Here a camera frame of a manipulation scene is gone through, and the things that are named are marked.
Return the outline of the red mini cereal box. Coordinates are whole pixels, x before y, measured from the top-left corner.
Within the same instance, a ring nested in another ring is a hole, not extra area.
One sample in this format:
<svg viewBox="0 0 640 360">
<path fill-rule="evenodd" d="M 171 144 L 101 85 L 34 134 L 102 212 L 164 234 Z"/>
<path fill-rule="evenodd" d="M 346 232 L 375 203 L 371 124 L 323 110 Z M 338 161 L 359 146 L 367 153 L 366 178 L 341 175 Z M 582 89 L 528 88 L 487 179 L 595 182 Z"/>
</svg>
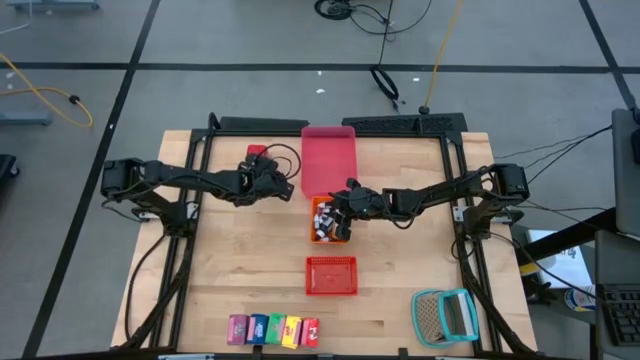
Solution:
<svg viewBox="0 0 640 360">
<path fill-rule="evenodd" d="M 304 318 L 300 345 L 307 348 L 316 348 L 319 345 L 319 325 L 318 318 Z"/>
</svg>

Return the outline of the pink mini cereal box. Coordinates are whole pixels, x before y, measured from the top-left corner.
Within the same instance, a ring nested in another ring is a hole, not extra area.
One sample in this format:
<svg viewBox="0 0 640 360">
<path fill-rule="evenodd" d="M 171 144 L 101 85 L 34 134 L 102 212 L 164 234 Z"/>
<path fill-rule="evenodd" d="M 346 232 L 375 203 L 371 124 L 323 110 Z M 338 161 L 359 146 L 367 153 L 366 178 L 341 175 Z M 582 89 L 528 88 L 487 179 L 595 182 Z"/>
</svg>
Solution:
<svg viewBox="0 0 640 360">
<path fill-rule="evenodd" d="M 232 314 L 229 316 L 227 328 L 228 345 L 245 345 L 249 325 L 249 316 Z"/>
</svg>

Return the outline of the red plastic basket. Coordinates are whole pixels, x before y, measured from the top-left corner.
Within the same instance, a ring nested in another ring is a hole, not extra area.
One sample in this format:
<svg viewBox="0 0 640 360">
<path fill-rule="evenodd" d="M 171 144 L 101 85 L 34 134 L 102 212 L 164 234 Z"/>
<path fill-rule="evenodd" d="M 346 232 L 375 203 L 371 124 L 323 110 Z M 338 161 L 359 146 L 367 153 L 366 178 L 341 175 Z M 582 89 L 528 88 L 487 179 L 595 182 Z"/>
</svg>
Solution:
<svg viewBox="0 0 640 360">
<path fill-rule="evenodd" d="M 308 296 L 357 295 L 357 259 L 353 256 L 308 257 L 305 291 Z"/>
</svg>

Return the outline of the black caster base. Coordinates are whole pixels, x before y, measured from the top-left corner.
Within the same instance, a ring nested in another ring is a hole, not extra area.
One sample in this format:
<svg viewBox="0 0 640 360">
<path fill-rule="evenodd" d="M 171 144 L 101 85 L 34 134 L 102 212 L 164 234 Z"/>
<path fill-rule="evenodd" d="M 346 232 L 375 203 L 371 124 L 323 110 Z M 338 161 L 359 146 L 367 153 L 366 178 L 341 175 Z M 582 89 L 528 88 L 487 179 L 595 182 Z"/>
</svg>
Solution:
<svg viewBox="0 0 640 360">
<path fill-rule="evenodd" d="M 0 180 L 15 178 L 20 174 L 17 158 L 9 154 L 0 154 Z"/>
</svg>

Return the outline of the plain black panel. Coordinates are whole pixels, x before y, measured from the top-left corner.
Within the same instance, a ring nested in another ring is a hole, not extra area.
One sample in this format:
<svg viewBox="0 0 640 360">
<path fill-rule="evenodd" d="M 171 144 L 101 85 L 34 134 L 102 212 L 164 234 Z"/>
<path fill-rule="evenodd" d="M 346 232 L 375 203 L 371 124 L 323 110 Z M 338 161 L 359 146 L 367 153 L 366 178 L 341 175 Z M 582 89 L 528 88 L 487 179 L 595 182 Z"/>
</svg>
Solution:
<svg viewBox="0 0 640 360">
<path fill-rule="evenodd" d="M 255 118 L 255 117 L 222 117 L 220 126 L 225 130 L 301 130 L 309 125 L 307 120 Z"/>
</svg>

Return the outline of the grey laptop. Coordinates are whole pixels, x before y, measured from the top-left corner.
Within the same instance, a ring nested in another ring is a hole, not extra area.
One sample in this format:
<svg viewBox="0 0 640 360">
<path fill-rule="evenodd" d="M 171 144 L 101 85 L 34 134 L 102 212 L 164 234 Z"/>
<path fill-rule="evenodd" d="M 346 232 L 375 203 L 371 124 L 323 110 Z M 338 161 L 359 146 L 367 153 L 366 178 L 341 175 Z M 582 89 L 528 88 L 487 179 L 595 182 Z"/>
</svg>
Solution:
<svg viewBox="0 0 640 360">
<path fill-rule="evenodd" d="M 640 113 L 612 112 L 616 224 L 640 238 Z"/>
</svg>

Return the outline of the black desk leg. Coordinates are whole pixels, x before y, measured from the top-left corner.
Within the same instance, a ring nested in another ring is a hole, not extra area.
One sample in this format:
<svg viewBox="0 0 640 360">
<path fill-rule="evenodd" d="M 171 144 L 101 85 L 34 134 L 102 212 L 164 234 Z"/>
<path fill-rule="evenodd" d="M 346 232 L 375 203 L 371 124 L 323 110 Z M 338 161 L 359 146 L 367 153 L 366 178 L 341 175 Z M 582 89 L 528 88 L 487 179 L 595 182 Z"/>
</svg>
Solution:
<svg viewBox="0 0 640 360">
<path fill-rule="evenodd" d="M 616 233 L 617 230 L 616 209 L 610 208 L 521 247 L 516 251 L 518 265 L 527 265 L 533 260 L 544 259 L 592 241 L 597 231 Z"/>
</svg>

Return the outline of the white paper sheet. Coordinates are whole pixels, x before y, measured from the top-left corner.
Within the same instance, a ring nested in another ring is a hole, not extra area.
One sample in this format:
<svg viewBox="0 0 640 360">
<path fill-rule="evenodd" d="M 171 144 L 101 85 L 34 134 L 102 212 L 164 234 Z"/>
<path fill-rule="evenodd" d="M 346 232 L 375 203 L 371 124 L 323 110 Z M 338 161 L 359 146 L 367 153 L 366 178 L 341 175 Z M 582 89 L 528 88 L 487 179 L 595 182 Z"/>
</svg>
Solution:
<svg viewBox="0 0 640 360">
<path fill-rule="evenodd" d="M 534 243 L 546 236 L 554 234 L 553 230 L 526 230 L 529 243 Z M 579 246 L 562 250 L 553 256 L 537 260 L 545 269 L 577 287 L 593 285 L 581 249 Z M 543 283 L 550 283 L 552 289 L 568 289 L 569 286 L 551 277 L 543 270 L 536 269 L 536 275 Z"/>
</svg>

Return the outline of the perforated black panel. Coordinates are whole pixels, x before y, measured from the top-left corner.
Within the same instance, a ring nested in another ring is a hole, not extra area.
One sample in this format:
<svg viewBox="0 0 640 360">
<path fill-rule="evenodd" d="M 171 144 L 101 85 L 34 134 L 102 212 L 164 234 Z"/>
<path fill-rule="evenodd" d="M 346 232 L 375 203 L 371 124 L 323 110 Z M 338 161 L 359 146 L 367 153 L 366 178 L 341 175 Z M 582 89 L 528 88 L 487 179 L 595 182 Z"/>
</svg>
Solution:
<svg viewBox="0 0 640 360">
<path fill-rule="evenodd" d="M 468 126 L 462 113 L 394 115 L 377 117 L 349 117 L 341 122 L 356 131 L 381 132 L 467 132 Z"/>
</svg>

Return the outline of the blue mini cereal box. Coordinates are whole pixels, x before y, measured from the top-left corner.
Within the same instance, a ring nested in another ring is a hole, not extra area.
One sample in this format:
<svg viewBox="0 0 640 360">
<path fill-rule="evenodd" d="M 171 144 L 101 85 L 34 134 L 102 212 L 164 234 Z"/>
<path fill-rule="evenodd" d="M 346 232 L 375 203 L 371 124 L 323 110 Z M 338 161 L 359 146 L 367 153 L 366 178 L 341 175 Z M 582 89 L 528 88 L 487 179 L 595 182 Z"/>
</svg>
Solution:
<svg viewBox="0 0 640 360">
<path fill-rule="evenodd" d="M 246 343 L 252 345 L 264 345 L 266 343 L 268 323 L 268 315 L 252 314 L 249 317 Z"/>
</svg>

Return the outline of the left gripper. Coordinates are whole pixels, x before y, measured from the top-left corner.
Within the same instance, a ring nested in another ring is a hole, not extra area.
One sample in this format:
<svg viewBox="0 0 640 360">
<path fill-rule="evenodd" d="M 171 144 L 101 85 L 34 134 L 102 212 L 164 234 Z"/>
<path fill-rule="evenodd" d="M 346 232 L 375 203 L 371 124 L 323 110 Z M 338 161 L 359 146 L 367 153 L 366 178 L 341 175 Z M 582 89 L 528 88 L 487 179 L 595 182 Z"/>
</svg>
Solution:
<svg viewBox="0 0 640 360">
<path fill-rule="evenodd" d="M 295 186 L 270 157 L 247 155 L 238 171 L 242 175 L 242 190 L 234 200 L 235 205 L 253 205 L 271 197 L 288 202 L 293 195 Z"/>
</svg>

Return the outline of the green mini cereal box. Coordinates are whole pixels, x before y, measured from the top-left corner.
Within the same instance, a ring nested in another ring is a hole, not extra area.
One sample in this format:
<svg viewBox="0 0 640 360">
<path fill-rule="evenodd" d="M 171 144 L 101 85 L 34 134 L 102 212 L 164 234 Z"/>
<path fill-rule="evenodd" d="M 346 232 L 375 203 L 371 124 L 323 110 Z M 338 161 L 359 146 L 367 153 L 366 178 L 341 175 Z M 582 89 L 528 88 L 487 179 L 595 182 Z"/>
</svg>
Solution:
<svg viewBox="0 0 640 360">
<path fill-rule="evenodd" d="M 265 335 L 266 344 L 280 344 L 282 342 L 287 315 L 283 313 L 271 313 L 269 315 Z"/>
</svg>

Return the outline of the orange plastic basket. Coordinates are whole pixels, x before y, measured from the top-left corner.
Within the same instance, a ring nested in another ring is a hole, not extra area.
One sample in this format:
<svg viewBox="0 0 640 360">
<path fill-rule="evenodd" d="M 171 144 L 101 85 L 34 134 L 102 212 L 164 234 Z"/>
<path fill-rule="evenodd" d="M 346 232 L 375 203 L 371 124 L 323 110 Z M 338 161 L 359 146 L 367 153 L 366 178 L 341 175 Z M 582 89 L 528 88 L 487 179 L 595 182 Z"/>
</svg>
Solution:
<svg viewBox="0 0 640 360">
<path fill-rule="evenodd" d="M 338 208 L 332 208 L 329 204 L 331 200 L 330 196 L 315 196 L 311 200 L 311 220 L 310 220 L 310 241 L 315 244 L 346 244 L 348 239 L 344 234 L 340 234 L 338 227 L 334 227 L 333 233 L 330 236 L 327 236 L 329 240 L 327 242 L 320 242 L 316 240 L 316 232 L 320 230 L 320 225 L 323 222 L 330 222 L 330 215 L 334 212 L 340 212 Z M 322 217 L 321 223 L 314 222 L 315 215 L 321 215 L 324 208 L 330 208 L 331 212 L 329 216 Z"/>
</svg>

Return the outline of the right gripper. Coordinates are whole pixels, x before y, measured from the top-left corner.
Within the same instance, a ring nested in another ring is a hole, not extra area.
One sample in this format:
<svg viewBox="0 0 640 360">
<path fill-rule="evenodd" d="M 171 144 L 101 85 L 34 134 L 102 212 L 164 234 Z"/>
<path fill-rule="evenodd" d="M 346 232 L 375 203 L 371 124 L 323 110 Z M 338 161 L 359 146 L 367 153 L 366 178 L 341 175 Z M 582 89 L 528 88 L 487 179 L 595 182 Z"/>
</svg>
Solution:
<svg viewBox="0 0 640 360">
<path fill-rule="evenodd" d="M 363 187 L 355 178 L 347 180 L 347 189 L 330 193 L 329 204 L 340 212 L 330 215 L 331 225 L 338 227 L 339 233 L 351 238 L 351 223 L 354 220 L 383 219 L 385 203 L 376 191 Z"/>
</svg>

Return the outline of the black metal table frame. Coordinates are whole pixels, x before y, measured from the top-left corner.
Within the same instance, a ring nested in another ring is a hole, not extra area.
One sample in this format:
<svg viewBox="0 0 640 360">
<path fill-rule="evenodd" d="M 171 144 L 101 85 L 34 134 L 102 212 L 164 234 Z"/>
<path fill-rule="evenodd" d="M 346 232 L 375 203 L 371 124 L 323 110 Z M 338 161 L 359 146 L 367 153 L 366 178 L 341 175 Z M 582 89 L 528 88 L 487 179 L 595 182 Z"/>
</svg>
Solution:
<svg viewBox="0 0 640 360">
<path fill-rule="evenodd" d="M 359 178 L 368 187 L 423 188 L 453 178 L 462 168 L 492 162 L 486 133 L 360 132 L 356 130 Z M 302 155 L 301 130 L 216 130 L 209 151 L 209 169 L 239 161 L 250 144 L 283 143 Z M 452 288 L 463 284 L 462 270 L 450 253 L 455 228 L 445 205 L 426 210 L 413 226 L 399 230 L 386 221 L 354 222 L 346 245 L 309 242 L 310 200 L 296 178 L 289 203 L 260 201 L 253 207 L 231 204 L 203 195 L 194 256 L 183 303 L 170 303 L 163 330 L 155 330 L 154 345 L 168 342 L 178 352 L 212 353 L 215 359 L 407 359 L 516 355 L 506 338 L 497 335 L 496 321 L 480 310 L 479 345 L 460 344 L 445 349 L 419 344 L 410 329 L 410 298 L 417 290 Z M 536 340 L 515 257 L 502 238 L 483 241 L 468 259 L 472 272 L 489 291 L 495 307 L 520 342 L 534 352 Z M 307 256 L 355 256 L 358 289 L 355 296 L 306 296 Z M 280 312 L 320 319 L 317 349 L 287 349 L 263 345 L 226 344 L 231 313 Z"/>
</svg>

